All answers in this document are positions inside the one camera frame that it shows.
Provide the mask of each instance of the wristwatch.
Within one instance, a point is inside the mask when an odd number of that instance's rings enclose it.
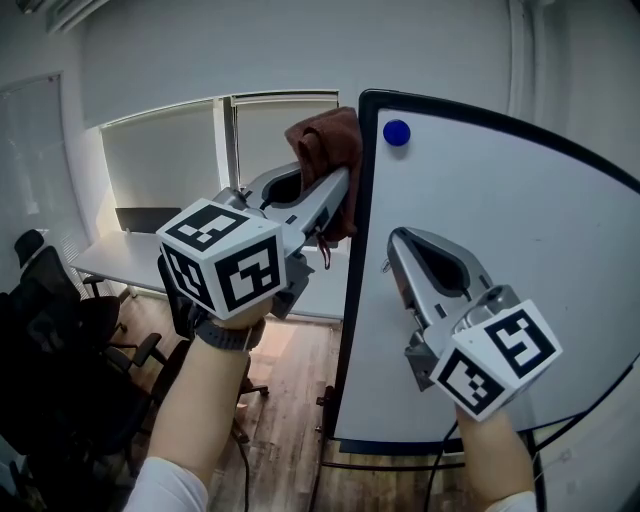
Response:
[[[195,326],[195,332],[202,341],[212,347],[248,352],[260,343],[265,325],[264,318],[261,318],[258,323],[247,329],[225,329],[206,319]]]

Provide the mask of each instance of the window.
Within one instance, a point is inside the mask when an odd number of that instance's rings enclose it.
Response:
[[[135,116],[102,129],[119,208],[185,208],[220,191],[213,101]]]
[[[293,124],[338,106],[336,92],[235,96],[238,184],[251,183],[263,172],[296,161],[284,137]]]

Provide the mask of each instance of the wall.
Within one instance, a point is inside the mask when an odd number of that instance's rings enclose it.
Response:
[[[640,13],[630,0],[557,0],[541,19],[538,124],[640,179]]]
[[[87,21],[87,126],[197,98],[367,88],[506,112],[504,0],[111,0]]]
[[[25,16],[0,3],[0,89],[38,75],[62,72],[62,121],[69,169],[91,240],[119,229],[97,129],[85,130],[81,93],[82,28],[47,36],[44,12]]]

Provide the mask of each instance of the wrist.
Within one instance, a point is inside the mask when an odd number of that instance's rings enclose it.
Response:
[[[273,299],[269,298],[226,320],[220,320],[219,318],[212,317],[210,321],[218,327],[232,331],[248,329],[256,325],[262,318],[269,314],[272,302]]]

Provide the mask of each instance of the desk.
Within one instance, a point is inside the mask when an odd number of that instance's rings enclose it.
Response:
[[[309,276],[309,285],[291,313],[341,321],[349,257],[334,252],[331,269],[325,271],[322,255],[316,249],[304,249],[304,254],[316,272]],[[112,231],[76,257],[70,266],[85,274],[164,293],[156,264],[159,255],[156,235]]]

